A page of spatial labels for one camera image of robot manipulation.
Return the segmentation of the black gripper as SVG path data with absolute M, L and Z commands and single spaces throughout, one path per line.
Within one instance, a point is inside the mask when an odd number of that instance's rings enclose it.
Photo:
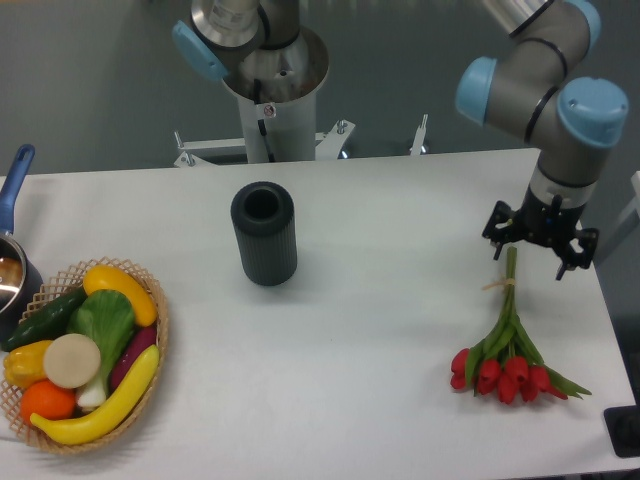
M 538 193 L 530 184 L 519 210 L 496 202 L 482 237 L 494 247 L 494 260 L 505 245 L 519 241 L 554 248 L 561 261 L 555 279 L 560 281 L 567 271 L 588 270 L 593 261 L 599 230 L 577 227 L 585 207 L 582 198 L 575 201 L 568 192 Z

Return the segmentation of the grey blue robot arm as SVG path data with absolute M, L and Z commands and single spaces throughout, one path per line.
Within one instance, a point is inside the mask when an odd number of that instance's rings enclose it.
M 625 93 L 571 71 L 597 42 L 601 21 L 587 1 L 488 1 L 516 47 L 503 61 L 475 59 L 457 87 L 468 119 L 540 152 L 520 208 L 498 202 L 483 235 L 496 249 L 518 241 L 549 248 L 560 271 L 588 268 L 598 231 L 577 224 L 618 143 Z M 252 163 L 316 160 L 316 94 L 328 73 L 322 40 L 300 22 L 296 1 L 195 1 L 173 41 L 199 75 L 238 102 Z

